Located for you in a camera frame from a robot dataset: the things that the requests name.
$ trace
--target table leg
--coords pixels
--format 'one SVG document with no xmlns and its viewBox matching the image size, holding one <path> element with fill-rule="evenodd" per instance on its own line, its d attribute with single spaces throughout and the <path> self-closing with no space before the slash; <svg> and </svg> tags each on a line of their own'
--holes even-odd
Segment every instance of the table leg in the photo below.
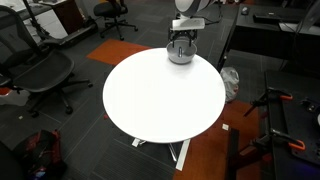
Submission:
<svg viewBox="0 0 320 180">
<path fill-rule="evenodd" d="M 170 143 L 170 144 L 168 144 L 168 146 L 169 146 L 173 161 L 177 162 L 177 154 L 176 154 L 172 144 Z"/>
<path fill-rule="evenodd" d="M 228 34 L 228 37 L 227 37 L 227 41 L 223 47 L 223 50 L 221 52 L 221 56 L 220 56 L 220 59 L 219 59 L 219 62 L 217 64 L 217 71 L 220 73 L 221 72 L 221 69 L 223 68 L 224 66 L 224 63 L 226 62 L 227 58 L 228 58 L 228 52 L 230 51 L 230 44 L 232 44 L 232 36 L 233 36 L 233 32 L 235 31 L 235 27 L 236 27 L 236 22 L 237 22 L 237 18 L 238 16 L 236 17 L 236 19 L 234 20 L 233 22 L 233 25 L 231 27 L 231 30 Z"/>
<path fill-rule="evenodd" d="M 143 145 L 144 143 L 146 143 L 146 142 L 147 142 L 147 141 L 140 140 L 139 143 L 138 143 L 138 145 L 139 145 L 139 146 L 142 146 L 142 145 Z"/>
</svg>

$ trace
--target table top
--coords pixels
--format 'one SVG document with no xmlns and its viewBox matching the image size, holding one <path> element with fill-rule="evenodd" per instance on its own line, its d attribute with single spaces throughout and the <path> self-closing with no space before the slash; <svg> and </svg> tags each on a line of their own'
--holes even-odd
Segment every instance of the table top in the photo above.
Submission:
<svg viewBox="0 0 320 180">
<path fill-rule="evenodd" d="M 177 65 L 165 48 L 136 53 L 118 64 L 103 89 L 110 119 L 127 134 L 148 142 L 174 143 L 208 129 L 225 104 L 220 74 L 195 55 Z"/>
<path fill-rule="evenodd" d="M 320 80 L 314 78 L 268 71 L 266 86 L 320 99 Z M 268 111 L 269 126 L 288 133 L 282 104 L 279 101 L 271 101 L 268 103 Z M 272 152 L 276 179 L 319 179 L 320 167 L 294 157 L 287 144 L 272 141 Z"/>
</svg>

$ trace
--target white plastic bag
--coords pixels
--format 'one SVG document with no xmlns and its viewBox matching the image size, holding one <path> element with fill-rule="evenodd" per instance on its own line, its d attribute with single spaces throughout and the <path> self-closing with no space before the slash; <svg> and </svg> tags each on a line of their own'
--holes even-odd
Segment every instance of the white plastic bag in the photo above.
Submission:
<svg viewBox="0 0 320 180">
<path fill-rule="evenodd" d="M 29 95 L 30 93 L 26 90 L 21 90 L 20 93 L 10 90 L 7 94 L 0 95 L 0 105 L 11 104 L 24 106 L 28 101 Z"/>
<path fill-rule="evenodd" d="M 226 88 L 226 102 L 234 100 L 239 90 L 239 75 L 233 67 L 222 68 L 220 75 Z"/>
</svg>

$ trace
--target chair backrest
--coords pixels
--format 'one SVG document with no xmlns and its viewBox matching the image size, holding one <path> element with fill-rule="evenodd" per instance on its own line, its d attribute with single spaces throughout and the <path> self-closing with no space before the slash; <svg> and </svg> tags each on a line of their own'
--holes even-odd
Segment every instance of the chair backrest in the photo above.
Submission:
<svg viewBox="0 0 320 180">
<path fill-rule="evenodd" d="M 110 0 L 99 0 L 100 3 L 103 3 L 103 2 L 106 2 L 106 1 L 110 1 Z M 124 4 L 124 0 L 111 0 L 111 2 L 112 1 L 119 3 L 121 6 L 126 6 Z"/>
<path fill-rule="evenodd" d="M 31 37 L 19 14 L 0 5 L 0 75 L 12 76 L 8 70 L 25 63 L 41 50 Z"/>
<path fill-rule="evenodd" d="M 109 1 L 115 9 L 118 9 L 118 7 L 120 6 L 120 8 L 118 9 L 119 10 L 118 15 L 128 13 L 128 8 L 127 8 L 127 5 L 124 3 L 124 0 L 106 0 L 106 1 Z"/>
</svg>

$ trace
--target gray carpet tile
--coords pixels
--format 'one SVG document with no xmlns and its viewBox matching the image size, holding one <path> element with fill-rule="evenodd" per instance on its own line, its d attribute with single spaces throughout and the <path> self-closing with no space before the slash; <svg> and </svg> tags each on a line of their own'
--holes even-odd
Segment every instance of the gray carpet tile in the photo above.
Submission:
<svg viewBox="0 0 320 180">
<path fill-rule="evenodd" d="M 64 173 L 62 180 L 87 180 L 88 177 L 85 176 L 81 171 L 76 170 L 72 166 L 68 166 L 66 172 Z"/>
<path fill-rule="evenodd" d="M 136 153 L 126 144 L 114 140 L 93 172 L 108 180 L 168 180 L 172 179 L 173 171 L 174 168 L 163 166 L 145 154 Z"/>
<path fill-rule="evenodd" d="M 98 161 L 102 158 L 112 140 L 112 125 L 109 119 L 101 115 L 88 129 L 72 149 L 65 161 L 69 166 L 89 176 Z"/>
<path fill-rule="evenodd" d="M 89 98 L 79 110 L 72 114 L 70 118 L 62 127 L 61 131 L 61 148 L 62 153 L 67 157 L 72 153 L 72 149 L 79 143 L 85 136 L 90 127 L 95 121 L 104 113 L 102 105 L 102 98 Z"/>
<path fill-rule="evenodd" d="M 168 28 L 176 11 L 172 0 L 127 0 L 129 13 L 124 16 L 139 31 L 122 27 L 125 41 L 150 47 L 165 47 Z M 93 14 L 96 1 L 83 1 L 89 14 Z M 226 38 L 237 14 L 238 6 L 222 6 L 223 19 L 219 24 L 199 30 L 196 44 L 198 53 L 214 66 L 218 62 Z M 198 16 L 210 20 L 218 18 L 218 6 L 212 5 Z M 99 30 L 104 27 L 102 18 L 97 19 Z M 64 91 L 74 108 L 71 115 L 55 95 L 49 97 L 40 109 L 38 118 L 31 118 L 27 107 L 0 106 L 0 140 L 9 148 L 41 129 L 61 131 L 62 156 L 66 158 L 68 170 L 64 180 L 103 179 L 171 179 L 175 170 L 170 151 L 166 145 L 146 143 L 133 147 L 133 137 L 128 136 L 110 120 L 103 120 L 103 84 L 112 70 L 108 64 L 90 60 L 86 56 L 109 38 L 119 39 L 116 29 L 100 38 L 99 33 L 83 39 L 72 47 L 61 51 L 75 61 L 75 76 L 72 79 L 88 78 L 92 88 L 76 85 Z M 226 66 L 233 66 L 240 76 L 238 100 L 249 102 L 264 89 L 263 73 L 267 69 L 277 70 L 281 61 L 249 53 L 230 51 Z M 175 144 L 179 152 L 181 143 Z"/>
<path fill-rule="evenodd" d="M 69 98 L 69 94 L 66 94 L 69 105 L 73 108 L 73 111 L 77 111 L 81 104 L 78 101 L 74 101 Z M 51 94 L 47 99 L 40 104 L 38 111 L 45 116 L 55 119 L 59 123 L 63 124 L 71 118 L 69 114 L 62 113 L 66 111 L 66 107 L 62 99 L 56 94 Z"/>
<path fill-rule="evenodd" d="M 32 118 L 26 107 L 2 105 L 0 108 L 0 140 L 10 149 L 34 132 L 41 129 L 53 131 L 61 125 L 43 114 L 40 114 L 41 120 Z"/>
</svg>

